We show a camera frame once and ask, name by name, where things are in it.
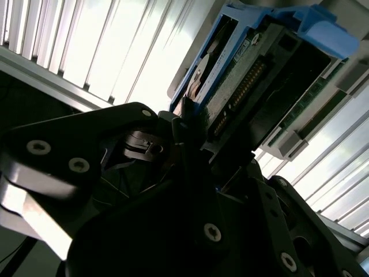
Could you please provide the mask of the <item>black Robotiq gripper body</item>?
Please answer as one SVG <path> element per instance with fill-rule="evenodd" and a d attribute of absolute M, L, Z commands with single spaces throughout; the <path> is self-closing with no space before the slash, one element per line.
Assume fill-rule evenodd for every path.
<path fill-rule="evenodd" d="M 174 182 L 106 210 L 78 231 L 66 276 L 275 276 L 260 204 Z"/>

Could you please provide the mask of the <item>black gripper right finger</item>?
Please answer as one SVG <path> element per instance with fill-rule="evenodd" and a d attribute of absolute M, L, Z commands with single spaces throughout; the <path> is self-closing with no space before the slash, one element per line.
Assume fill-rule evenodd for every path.
<path fill-rule="evenodd" d="M 251 151 L 205 150 L 224 196 L 244 201 L 251 272 L 257 276 L 363 276 L 363 269 L 297 191 L 265 178 Z"/>

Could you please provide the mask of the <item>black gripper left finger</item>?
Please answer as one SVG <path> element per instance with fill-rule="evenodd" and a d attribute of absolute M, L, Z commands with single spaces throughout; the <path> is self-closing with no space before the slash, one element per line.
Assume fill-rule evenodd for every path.
<path fill-rule="evenodd" d="M 33 230 L 65 259 L 85 223 L 93 233 L 114 222 L 134 227 L 138 211 L 151 211 L 164 193 L 168 222 L 179 219 L 188 237 L 206 242 L 206 227 L 220 229 L 224 219 L 193 136 L 180 117 L 136 102 L 14 128 L 1 138 L 1 206 L 16 215 L 5 226 Z M 153 167 L 148 186 L 97 213 L 92 194 L 101 176 L 135 162 Z"/>

